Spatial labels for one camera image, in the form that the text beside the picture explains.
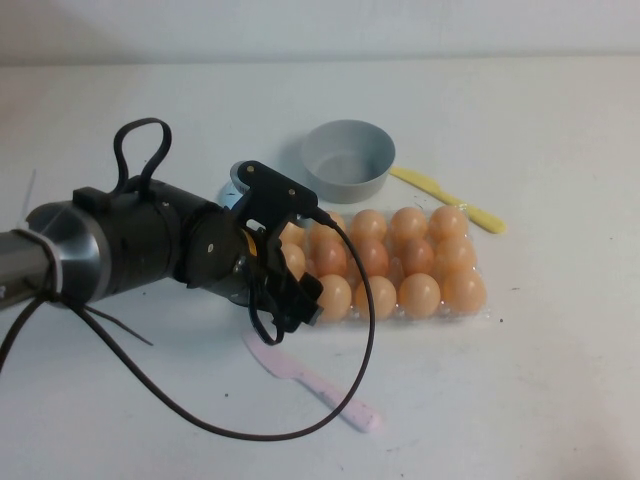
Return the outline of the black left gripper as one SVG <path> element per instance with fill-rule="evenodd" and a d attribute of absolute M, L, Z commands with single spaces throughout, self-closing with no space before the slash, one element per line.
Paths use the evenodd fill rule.
<path fill-rule="evenodd" d="M 253 228 L 228 208 L 207 206 L 187 233 L 187 287 L 203 289 L 236 305 L 249 303 L 250 288 L 262 293 L 280 287 L 280 255 L 267 244 L 264 227 Z M 287 289 L 266 293 L 272 323 L 285 333 L 313 326 L 323 308 L 321 282 L 304 273 L 288 275 Z"/>

